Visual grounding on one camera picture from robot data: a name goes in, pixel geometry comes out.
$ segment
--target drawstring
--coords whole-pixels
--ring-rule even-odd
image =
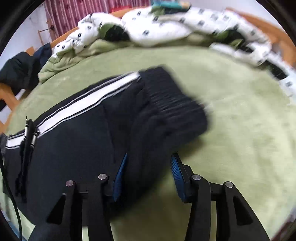
[[[26,198],[26,182],[28,175],[28,167],[31,163],[35,142],[39,134],[38,128],[32,119],[26,120],[25,136],[20,144],[21,170],[15,180],[16,196],[20,193],[22,201],[27,202]]]

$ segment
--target green bedsheet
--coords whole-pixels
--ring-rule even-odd
[[[166,65],[186,94],[209,105],[209,130],[179,150],[183,163],[210,182],[232,181],[272,237],[296,204],[296,109],[266,71],[201,47],[117,49],[88,57],[37,86],[19,105],[8,132],[21,130],[26,115],[36,119],[103,78],[157,65]],[[0,202],[5,208],[4,194]],[[11,201],[8,206],[17,226]],[[113,235],[128,241],[183,240],[189,213],[168,168],[147,196],[112,222]],[[22,224],[28,238],[33,225],[23,216]]]

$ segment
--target metal screw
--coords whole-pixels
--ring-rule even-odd
[[[233,188],[233,183],[232,182],[225,182],[225,186],[228,188]]]
[[[70,187],[74,184],[74,182],[72,180],[66,181],[66,186]]]
[[[192,175],[192,178],[193,178],[193,180],[198,181],[198,180],[201,179],[201,176],[200,175],[197,175],[197,174],[194,174],[194,175]]]
[[[106,178],[107,178],[107,175],[106,174],[100,174],[99,176],[98,176],[98,178],[100,179],[100,180],[105,180]]]

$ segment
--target black pants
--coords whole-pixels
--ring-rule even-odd
[[[43,113],[34,125],[40,133],[25,174],[27,201],[15,199],[37,224],[47,218],[67,180],[87,183],[101,173],[113,183],[108,192],[117,201],[111,206],[117,214],[169,168],[173,151],[205,132],[207,119],[203,108],[158,67],[91,85]],[[21,131],[6,146],[13,193],[23,138]]]

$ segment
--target pink curtain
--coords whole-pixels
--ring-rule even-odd
[[[149,6],[150,0],[45,0],[45,11],[56,34],[63,35],[93,12],[111,12],[121,7]]]

